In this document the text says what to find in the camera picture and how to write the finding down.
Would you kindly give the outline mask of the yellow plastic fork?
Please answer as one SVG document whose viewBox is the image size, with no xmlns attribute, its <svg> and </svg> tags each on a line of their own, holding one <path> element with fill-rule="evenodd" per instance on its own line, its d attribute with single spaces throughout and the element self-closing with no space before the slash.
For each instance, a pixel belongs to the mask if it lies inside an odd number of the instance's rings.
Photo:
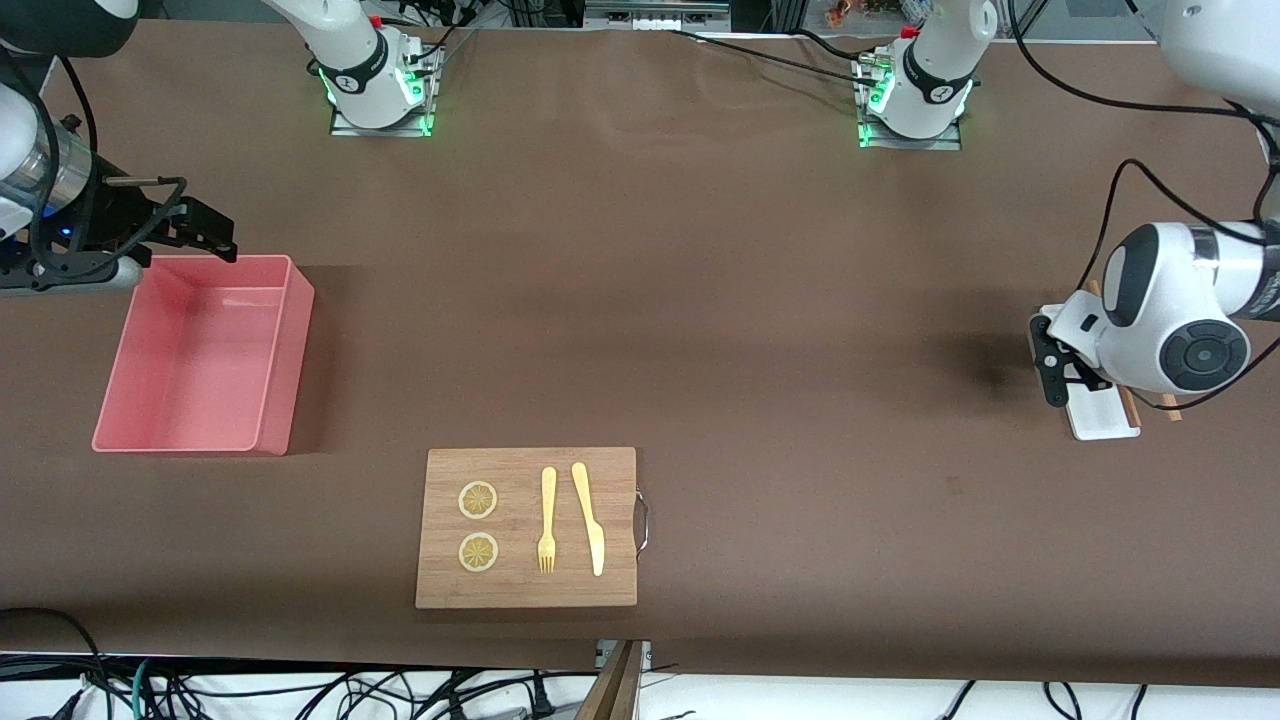
<svg viewBox="0 0 1280 720">
<path fill-rule="evenodd" d="M 554 468 L 541 469 L 541 534 L 538 539 L 538 566 L 540 574 L 550 574 L 556 569 L 556 496 L 558 473 Z"/>
</svg>

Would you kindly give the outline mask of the yellow plastic knife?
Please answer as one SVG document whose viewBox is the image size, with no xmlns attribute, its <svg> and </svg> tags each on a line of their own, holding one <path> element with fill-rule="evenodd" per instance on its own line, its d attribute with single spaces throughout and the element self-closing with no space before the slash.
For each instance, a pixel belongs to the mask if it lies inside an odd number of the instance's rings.
<svg viewBox="0 0 1280 720">
<path fill-rule="evenodd" d="M 584 462 L 573 462 L 571 474 L 586 527 L 591 573 L 594 577 L 602 577 L 605 566 L 605 533 L 595 519 L 588 466 Z"/>
</svg>

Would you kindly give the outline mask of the white rectangular tray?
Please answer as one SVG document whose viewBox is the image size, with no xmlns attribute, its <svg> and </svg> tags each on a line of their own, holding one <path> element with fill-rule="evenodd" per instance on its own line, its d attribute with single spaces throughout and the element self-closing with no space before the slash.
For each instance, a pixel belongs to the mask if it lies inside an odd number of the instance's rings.
<svg viewBox="0 0 1280 720">
<path fill-rule="evenodd" d="M 1044 305 L 1037 314 L 1050 318 L 1048 333 L 1070 354 L 1078 354 L 1103 378 L 1097 340 L 1105 323 L 1102 299 L 1084 290 L 1074 292 L 1065 302 Z M 1071 434 L 1078 441 L 1125 439 L 1134 438 L 1140 430 L 1126 423 L 1123 404 L 1115 387 L 1089 392 L 1083 386 L 1070 388 L 1070 401 L 1064 409 Z"/>
</svg>

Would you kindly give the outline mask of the pink plastic bin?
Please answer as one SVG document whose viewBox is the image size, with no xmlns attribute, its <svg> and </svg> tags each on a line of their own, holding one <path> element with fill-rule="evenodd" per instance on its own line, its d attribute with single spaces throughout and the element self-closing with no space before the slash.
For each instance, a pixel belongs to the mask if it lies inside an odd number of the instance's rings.
<svg viewBox="0 0 1280 720">
<path fill-rule="evenodd" d="M 285 255 L 154 258 L 131 299 L 92 450 L 284 455 L 314 300 Z"/>
</svg>

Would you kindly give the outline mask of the aluminium frame bar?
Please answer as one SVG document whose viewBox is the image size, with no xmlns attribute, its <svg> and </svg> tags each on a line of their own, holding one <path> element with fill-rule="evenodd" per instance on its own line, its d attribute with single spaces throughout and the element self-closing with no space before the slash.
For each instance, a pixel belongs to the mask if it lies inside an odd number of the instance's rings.
<svg viewBox="0 0 1280 720">
<path fill-rule="evenodd" d="M 730 0 L 582 0 L 584 29 L 731 32 Z"/>
</svg>

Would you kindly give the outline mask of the wooden plank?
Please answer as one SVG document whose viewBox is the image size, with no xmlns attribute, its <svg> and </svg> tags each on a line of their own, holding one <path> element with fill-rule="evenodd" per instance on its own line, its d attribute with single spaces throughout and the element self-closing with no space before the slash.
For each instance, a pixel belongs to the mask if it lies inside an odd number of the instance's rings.
<svg viewBox="0 0 1280 720">
<path fill-rule="evenodd" d="M 622 641 L 596 675 L 573 720 L 637 720 L 641 651 L 635 639 Z"/>
</svg>

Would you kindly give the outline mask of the wooden cutting board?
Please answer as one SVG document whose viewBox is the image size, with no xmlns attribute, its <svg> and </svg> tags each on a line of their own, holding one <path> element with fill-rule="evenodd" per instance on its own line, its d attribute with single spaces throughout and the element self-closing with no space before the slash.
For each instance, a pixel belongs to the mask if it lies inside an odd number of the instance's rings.
<svg viewBox="0 0 1280 720">
<path fill-rule="evenodd" d="M 595 519 L 605 533 L 605 566 L 593 575 L 588 533 L 571 465 L 588 466 Z M 556 569 L 540 574 L 541 469 L 558 473 Z M 495 510 L 465 518 L 460 491 L 472 480 L 492 483 Z M 425 471 L 421 539 L 415 591 L 417 609 L 596 609 L 637 602 L 637 451 L 632 447 L 434 448 Z M 475 532 L 500 544 L 495 565 L 465 570 L 460 542 Z"/>
</svg>

